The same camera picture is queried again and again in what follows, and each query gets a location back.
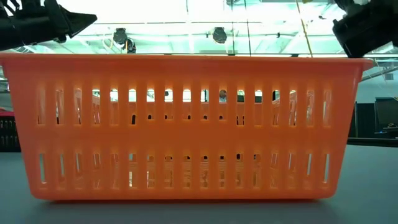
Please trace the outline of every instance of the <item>table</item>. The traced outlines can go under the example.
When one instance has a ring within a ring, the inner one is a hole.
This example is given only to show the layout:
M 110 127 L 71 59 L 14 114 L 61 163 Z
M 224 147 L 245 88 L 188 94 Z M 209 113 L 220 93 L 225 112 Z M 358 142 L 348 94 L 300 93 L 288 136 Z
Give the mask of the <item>table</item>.
M 398 149 L 347 146 L 332 198 L 255 202 L 48 202 L 20 153 L 0 153 L 0 223 L 398 223 Z

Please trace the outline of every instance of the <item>basket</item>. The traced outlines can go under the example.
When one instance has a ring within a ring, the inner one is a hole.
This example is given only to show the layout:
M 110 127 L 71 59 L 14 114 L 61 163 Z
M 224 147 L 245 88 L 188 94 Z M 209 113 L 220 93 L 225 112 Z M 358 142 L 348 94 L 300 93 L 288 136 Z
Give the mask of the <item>basket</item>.
M 372 61 L 2 54 L 0 64 L 33 196 L 262 199 L 334 194 Z

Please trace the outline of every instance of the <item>ceiling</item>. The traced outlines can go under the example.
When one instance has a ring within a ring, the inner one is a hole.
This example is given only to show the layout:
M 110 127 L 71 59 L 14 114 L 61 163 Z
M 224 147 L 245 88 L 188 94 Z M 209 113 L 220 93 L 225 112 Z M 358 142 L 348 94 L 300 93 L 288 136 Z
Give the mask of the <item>ceiling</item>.
M 344 11 L 331 2 L 299 3 L 300 16 L 295 0 L 239 0 L 232 6 L 226 0 L 58 0 L 69 11 L 96 14 L 98 20 L 64 44 L 10 51 L 120 54 L 123 50 L 111 38 L 116 28 L 126 28 L 137 54 L 308 54 L 302 18 L 313 53 L 343 53 L 332 27 Z M 215 27 L 224 27 L 225 44 L 211 38 Z

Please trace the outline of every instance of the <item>vertical slot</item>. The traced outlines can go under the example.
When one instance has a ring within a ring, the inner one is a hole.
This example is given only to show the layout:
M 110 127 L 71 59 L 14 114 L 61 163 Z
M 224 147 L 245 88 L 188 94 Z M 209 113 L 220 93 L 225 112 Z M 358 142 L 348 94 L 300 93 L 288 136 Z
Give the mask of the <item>vertical slot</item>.
M 111 178 L 112 189 L 119 188 L 119 156 L 116 153 L 111 154 Z
M 260 188 L 261 184 L 261 155 L 255 154 L 253 156 L 253 187 Z
M 173 157 L 165 156 L 164 157 L 164 185 L 165 188 L 173 187 Z
M 325 173 L 323 174 L 323 182 L 327 183 L 329 180 L 329 154 L 325 155 Z
M 218 96 L 218 102 L 219 102 L 219 104 L 218 104 L 218 114 L 219 114 L 218 119 L 219 120 L 227 120 L 227 111 L 228 111 L 227 100 L 228 99 L 227 99 L 226 88 L 223 87 L 223 89 L 221 89 L 218 92 L 218 94 L 219 94 L 219 96 Z
M 236 155 L 236 188 L 243 187 L 243 154 Z
M 225 161 L 225 156 L 220 156 L 220 159 L 218 161 L 218 170 L 220 172 L 219 175 L 219 188 L 223 189 L 225 188 L 225 172 L 226 172 L 226 161 Z
M 165 90 L 164 93 L 164 102 L 165 102 L 165 108 L 164 108 L 164 119 L 173 119 L 173 90 L 168 88 Z
M 77 189 L 82 189 L 84 186 L 83 180 L 83 157 L 80 152 L 75 154 L 75 187 Z
M 182 92 L 182 117 L 191 119 L 191 90 L 184 89 Z
M 238 90 L 237 92 L 237 115 L 236 115 L 236 125 L 244 125 L 244 90 Z
M 45 124 L 45 89 L 37 90 L 37 124 Z
M 183 161 L 183 187 L 189 189 L 191 187 L 191 176 L 192 176 L 192 163 L 190 156 L 184 156 Z
M 62 189 L 65 188 L 65 168 L 64 168 L 63 154 L 60 154 L 60 160 L 59 160 L 58 186 Z
M 101 114 L 100 114 L 100 90 L 94 89 L 93 90 L 93 124 L 100 124 L 101 123 Z
M 323 125 L 330 126 L 330 109 L 331 105 L 331 90 L 323 92 Z
M 167 102 L 173 102 L 173 90 L 168 88 L 164 92 L 164 101 Z
M 208 157 L 202 156 L 200 159 L 200 187 L 204 189 L 208 188 L 208 171 L 209 171 Z
M 308 155 L 307 176 L 309 176 L 311 174 L 311 160 L 312 160 L 312 154 L 310 153 Z
M 110 124 L 119 124 L 119 93 L 117 89 L 112 89 L 110 94 L 110 116 L 111 116 L 111 120 L 110 120 Z
M 288 186 L 288 188 L 291 188 L 291 189 L 296 188 L 295 170 L 296 170 L 296 155 L 294 153 L 289 153 L 287 186 Z
M 100 189 L 101 156 L 98 153 L 95 153 L 93 156 L 94 156 L 94 169 L 93 169 L 94 189 Z
M 312 169 L 311 169 L 311 166 L 312 166 L 312 154 L 311 153 L 308 153 L 307 154 L 307 159 L 305 160 L 305 166 L 307 167 L 307 170 L 305 171 L 305 178 L 304 178 L 304 182 L 303 182 L 303 184 L 304 184 L 304 188 L 305 189 L 311 189 L 312 188 L 312 186 L 311 186 L 311 182 L 310 182 L 310 176 L 311 176 L 311 174 L 312 174 Z
M 133 153 L 129 154 L 129 187 L 137 187 L 137 156 Z
M 60 168 L 61 168 L 60 169 L 60 171 L 61 171 L 60 176 L 64 177 L 65 176 L 65 170 L 63 168 L 63 154 L 60 155 Z
M 44 170 L 44 161 L 45 160 L 45 156 L 43 153 L 39 154 L 39 167 L 40 167 L 40 181 L 42 184 L 46 183 L 46 179 L 45 179 L 45 170 Z
M 155 90 L 154 89 L 147 89 L 147 102 L 154 102 L 155 101 Z
M 147 156 L 147 188 L 155 187 L 155 157 Z
M 202 120 L 208 119 L 209 114 L 209 90 L 202 90 L 200 94 L 201 108 L 200 114 Z
M 271 172 L 270 185 L 272 188 L 278 188 L 278 179 L 279 179 L 278 163 L 279 163 L 278 153 L 272 153 L 271 170 L 270 170 Z
M 129 90 L 129 114 L 131 115 L 131 124 L 136 124 L 136 102 L 137 102 L 137 92 L 135 89 Z
M 292 172 L 295 169 L 294 154 L 289 153 L 289 171 Z
M 147 89 L 147 119 L 155 119 L 155 90 L 152 88 Z
M 297 92 L 295 90 L 290 91 L 289 95 L 289 126 L 296 125 L 297 119 Z
M 64 105 L 63 105 L 63 90 L 55 90 L 55 117 L 57 124 L 63 124 Z
M 279 90 L 272 91 L 272 125 L 278 126 L 279 123 L 280 100 Z
M 218 99 L 219 103 L 226 103 L 226 90 L 220 90 Z
M 75 112 L 73 113 L 73 124 L 81 124 L 81 89 L 75 89 L 74 96 Z
M 254 125 L 262 125 L 262 91 L 254 92 Z
M 313 90 L 307 91 L 307 126 L 313 126 L 313 108 L 315 94 Z

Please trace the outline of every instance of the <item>black robotic arm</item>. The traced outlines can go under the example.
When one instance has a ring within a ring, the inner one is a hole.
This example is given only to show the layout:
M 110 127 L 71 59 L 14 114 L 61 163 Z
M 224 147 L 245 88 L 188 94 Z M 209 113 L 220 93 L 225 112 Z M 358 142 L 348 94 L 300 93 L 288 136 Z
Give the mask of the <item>black robotic arm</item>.
M 64 43 L 67 35 L 72 38 L 97 20 L 92 14 L 69 12 L 56 0 L 10 0 L 16 10 L 0 0 L 0 50 L 23 45 L 38 44 L 49 40 Z M 6 8 L 13 14 L 9 16 Z

